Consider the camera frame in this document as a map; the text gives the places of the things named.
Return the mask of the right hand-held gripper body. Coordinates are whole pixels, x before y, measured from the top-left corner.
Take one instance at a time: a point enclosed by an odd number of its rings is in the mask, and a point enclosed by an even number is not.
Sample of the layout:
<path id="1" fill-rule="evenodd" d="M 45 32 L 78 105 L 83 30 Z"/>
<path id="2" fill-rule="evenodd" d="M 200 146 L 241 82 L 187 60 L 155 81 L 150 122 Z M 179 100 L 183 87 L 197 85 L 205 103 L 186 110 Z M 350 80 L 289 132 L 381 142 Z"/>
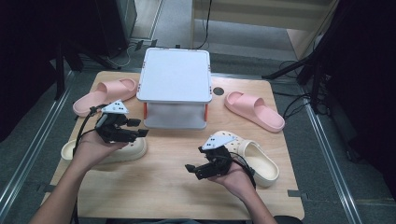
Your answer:
<path id="1" fill-rule="evenodd" d="M 198 147 L 205 154 L 207 164 L 198 167 L 198 171 L 206 172 L 207 178 L 215 175 L 226 175 L 231 167 L 233 159 L 228 148 L 225 146 L 234 140 L 231 136 L 211 135 L 206 142 Z"/>

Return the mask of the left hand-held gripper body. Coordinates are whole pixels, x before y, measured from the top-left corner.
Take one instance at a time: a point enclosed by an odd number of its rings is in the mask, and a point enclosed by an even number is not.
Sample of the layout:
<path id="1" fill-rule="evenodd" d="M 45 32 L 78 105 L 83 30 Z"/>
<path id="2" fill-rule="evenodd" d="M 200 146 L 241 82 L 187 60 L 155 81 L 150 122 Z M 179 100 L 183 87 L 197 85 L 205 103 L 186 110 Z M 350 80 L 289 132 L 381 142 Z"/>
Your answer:
<path id="1" fill-rule="evenodd" d="M 101 109 L 102 115 L 97 120 L 94 129 L 106 143 L 122 142 L 132 143 L 136 138 L 136 133 L 132 130 L 122 129 L 122 126 L 131 126 L 133 121 L 126 115 L 129 110 L 122 100 L 117 100 Z"/>

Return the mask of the cream clog shoe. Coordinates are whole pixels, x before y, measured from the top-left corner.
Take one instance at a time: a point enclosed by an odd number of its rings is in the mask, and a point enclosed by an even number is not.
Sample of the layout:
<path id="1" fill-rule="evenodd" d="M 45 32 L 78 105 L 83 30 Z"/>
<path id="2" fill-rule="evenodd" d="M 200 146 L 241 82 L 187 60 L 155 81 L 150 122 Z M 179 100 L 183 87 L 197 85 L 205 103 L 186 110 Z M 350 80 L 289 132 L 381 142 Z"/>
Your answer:
<path id="1" fill-rule="evenodd" d="M 65 161 L 71 161 L 73 158 L 73 149 L 77 140 L 72 140 L 66 143 L 61 150 L 61 157 Z M 122 149 L 112 152 L 109 156 L 101 161 L 101 164 L 122 162 L 122 161 L 135 161 L 143 157 L 147 152 L 146 139 L 143 137 L 137 138 L 133 143 L 129 143 Z"/>
<path id="2" fill-rule="evenodd" d="M 275 184 L 279 177 L 278 166 L 263 152 L 257 142 L 227 131 L 217 131 L 215 135 L 233 139 L 225 147 L 234 159 L 253 170 L 253 178 L 258 186 L 268 188 Z"/>

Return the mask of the pink slide slipper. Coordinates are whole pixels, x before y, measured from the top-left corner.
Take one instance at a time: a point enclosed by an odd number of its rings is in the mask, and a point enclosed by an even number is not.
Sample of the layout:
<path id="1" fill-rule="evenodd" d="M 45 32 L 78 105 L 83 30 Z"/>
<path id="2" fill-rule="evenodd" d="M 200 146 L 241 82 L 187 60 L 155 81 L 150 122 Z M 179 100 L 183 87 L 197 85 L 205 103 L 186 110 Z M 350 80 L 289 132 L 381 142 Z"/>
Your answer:
<path id="1" fill-rule="evenodd" d="M 108 105 L 117 100 L 125 101 L 134 97 L 136 86 L 136 82 L 131 78 L 100 82 L 95 91 L 74 102 L 73 111 L 80 117 L 87 117 L 93 106 Z"/>
<path id="2" fill-rule="evenodd" d="M 259 96 L 233 91 L 225 97 L 224 104 L 236 115 L 254 122 L 268 132 L 278 133 L 285 126 L 285 120 Z"/>

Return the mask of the white two-tier shoe rack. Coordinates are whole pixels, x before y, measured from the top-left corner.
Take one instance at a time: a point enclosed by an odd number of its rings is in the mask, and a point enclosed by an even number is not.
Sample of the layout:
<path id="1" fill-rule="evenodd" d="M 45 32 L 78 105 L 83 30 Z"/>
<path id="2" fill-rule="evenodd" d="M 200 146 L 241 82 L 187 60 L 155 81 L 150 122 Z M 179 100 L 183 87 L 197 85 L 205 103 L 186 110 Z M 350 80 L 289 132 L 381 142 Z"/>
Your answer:
<path id="1" fill-rule="evenodd" d="M 212 101 L 210 55 L 205 50 L 146 50 L 137 88 L 144 124 L 202 130 Z"/>

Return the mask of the person's right hand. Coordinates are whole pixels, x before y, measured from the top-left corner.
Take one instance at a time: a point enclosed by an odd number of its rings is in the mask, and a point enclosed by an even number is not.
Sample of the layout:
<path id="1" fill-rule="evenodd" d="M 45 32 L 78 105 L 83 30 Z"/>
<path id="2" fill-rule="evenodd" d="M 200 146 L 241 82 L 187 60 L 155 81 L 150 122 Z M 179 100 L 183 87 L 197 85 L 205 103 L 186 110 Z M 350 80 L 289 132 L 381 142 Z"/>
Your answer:
<path id="1" fill-rule="evenodd" d="M 209 177 L 209 180 L 222 185 L 243 203 L 253 203 L 259 196 L 243 168 L 233 163 L 226 175 Z"/>

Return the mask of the person's left hand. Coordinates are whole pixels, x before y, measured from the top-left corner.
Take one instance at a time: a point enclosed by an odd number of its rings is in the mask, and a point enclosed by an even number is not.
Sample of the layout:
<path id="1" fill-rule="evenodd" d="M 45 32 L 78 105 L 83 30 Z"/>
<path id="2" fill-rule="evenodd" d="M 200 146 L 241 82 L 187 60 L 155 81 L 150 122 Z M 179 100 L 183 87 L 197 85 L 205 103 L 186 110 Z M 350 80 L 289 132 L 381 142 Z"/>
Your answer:
<path id="1" fill-rule="evenodd" d="M 97 132 L 86 133 L 79 142 L 69 168 L 76 175 L 86 174 L 94 165 L 125 146 L 126 143 L 120 142 L 106 143 Z"/>

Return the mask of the black metal stand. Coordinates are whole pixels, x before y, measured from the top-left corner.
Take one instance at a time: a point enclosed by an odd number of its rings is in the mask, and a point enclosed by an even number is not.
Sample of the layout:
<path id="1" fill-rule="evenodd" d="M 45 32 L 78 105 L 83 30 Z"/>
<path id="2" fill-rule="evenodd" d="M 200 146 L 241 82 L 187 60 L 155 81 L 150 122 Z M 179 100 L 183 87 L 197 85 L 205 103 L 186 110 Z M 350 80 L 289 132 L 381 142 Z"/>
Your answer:
<path id="1" fill-rule="evenodd" d="M 82 60 L 79 58 L 79 54 L 85 54 L 93 61 L 101 64 L 104 68 L 110 70 L 120 70 L 119 66 L 111 65 L 98 55 L 85 49 L 80 44 L 75 43 L 71 40 L 64 39 L 57 43 L 55 48 L 55 72 L 56 72 L 56 95 L 55 100 L 59 100 L 65 93 L 65 77 L 64 77 L 64 61 L 69 63 L 72 69 L 81 71 L 83 68 Z"/>

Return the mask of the dark cabinet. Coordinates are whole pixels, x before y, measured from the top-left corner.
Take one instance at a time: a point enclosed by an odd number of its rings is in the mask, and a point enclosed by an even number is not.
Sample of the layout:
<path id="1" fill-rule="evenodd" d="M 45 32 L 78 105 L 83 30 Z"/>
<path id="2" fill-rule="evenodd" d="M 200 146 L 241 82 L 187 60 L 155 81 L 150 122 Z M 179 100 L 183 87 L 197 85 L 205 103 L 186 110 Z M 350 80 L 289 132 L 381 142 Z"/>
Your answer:
<path id="1" fill-rule="evenodd" d="M 137 19 L 134 0 L 94 0 L 99 15 L 102 46 L 108 57 L 115 57 L 129 47 Z"/>

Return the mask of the dark curtain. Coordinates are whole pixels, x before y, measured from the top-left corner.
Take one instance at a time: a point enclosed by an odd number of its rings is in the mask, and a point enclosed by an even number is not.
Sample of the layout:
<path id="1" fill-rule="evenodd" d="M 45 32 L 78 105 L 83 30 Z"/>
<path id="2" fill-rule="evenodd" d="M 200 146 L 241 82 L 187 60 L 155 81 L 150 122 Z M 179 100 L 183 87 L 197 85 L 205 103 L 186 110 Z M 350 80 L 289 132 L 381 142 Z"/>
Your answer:
<path id="1" fill-rule="evenodd" d="M 334 19 L 328 90 L 355 131 L 350 148 L 396 200 L 396 0 L 341 0 Z"/>
<path id="2" fill-rule="evenodd" d="M 0 142 L 56 84 L 55 48 L 73 41 L 70 23 L 86 2 L 0 0 Z"/>

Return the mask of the black tripod stand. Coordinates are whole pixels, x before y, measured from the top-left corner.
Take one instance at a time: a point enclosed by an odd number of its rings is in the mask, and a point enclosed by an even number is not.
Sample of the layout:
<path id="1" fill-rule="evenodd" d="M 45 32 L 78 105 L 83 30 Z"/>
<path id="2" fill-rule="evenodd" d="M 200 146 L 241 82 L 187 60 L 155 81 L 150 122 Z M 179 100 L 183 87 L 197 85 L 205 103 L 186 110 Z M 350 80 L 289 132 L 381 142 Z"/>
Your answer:
<path id="1" fill-rule="evenodd" d="M 319 62 L 321 49 L 314 49 L 308 56 L 302 58 L 300 61 L 294 62 L 280 70 L 274 72 L 271 75 L 262 76 L 262 79 L 273 80 L 287 73 L 301 69 L 297 75 L 297 83 L 299 85 L 306 85 L 309 80 L 312 80 L 311 91 L 309 92 L 310 101 L 309 104 L 313 111 L 318 114 L 319 109 L 319 87 L 322 79 L 322 66 Z"/>

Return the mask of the beige wooden furniture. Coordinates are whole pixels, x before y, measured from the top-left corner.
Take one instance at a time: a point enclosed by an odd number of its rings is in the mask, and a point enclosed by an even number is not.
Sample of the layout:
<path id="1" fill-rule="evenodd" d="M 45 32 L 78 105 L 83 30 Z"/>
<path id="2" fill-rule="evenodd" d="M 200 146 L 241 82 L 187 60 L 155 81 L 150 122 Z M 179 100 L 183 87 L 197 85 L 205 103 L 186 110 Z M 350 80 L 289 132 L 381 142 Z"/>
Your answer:
<path id="1" fill-rule="evenodd" d="M 311 52 L 340 0 L 192 0 L 192 19 L 285 28 L 298 59 Z"/>

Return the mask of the metal floor rail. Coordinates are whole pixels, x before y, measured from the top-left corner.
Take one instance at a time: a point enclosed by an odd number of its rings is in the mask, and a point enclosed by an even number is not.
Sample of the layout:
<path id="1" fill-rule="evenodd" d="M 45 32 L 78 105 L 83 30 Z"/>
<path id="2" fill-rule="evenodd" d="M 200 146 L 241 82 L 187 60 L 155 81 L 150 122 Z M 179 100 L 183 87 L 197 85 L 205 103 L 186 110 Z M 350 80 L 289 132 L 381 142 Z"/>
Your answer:
<path id="1" fill-rule="evenodd" d="M 332 152 L 331 144 L 322 127 L 319 117 L 314 113 L 314 110 L 311 108 L 310 105 L 307 105 L 305 107 L 305 110 L 310 119 L 315 135 L 318 139 L 319 147 L 322 151 L 324 160 L 326 161 L 330 176 L 332 178 L 332 182 L 334 183 L 334 186 L 336 188 L 341 205 L 344 208 L 348 223 L 363 224 L 358 207 L 351 194 L 351 191 L 349 190 L 349 187 L 338 165 L 338 162 Z"/>
<path id="2" fill-rule="evenodd" d="M 75 76 L 75 72 L 69 71 L 64 77 L 65 90 L 58 99 L 50 96 L 56 92 L 50 87 L 11 135 L 0 143 L 0 222 L 7 217 L 64 107 Z"/>

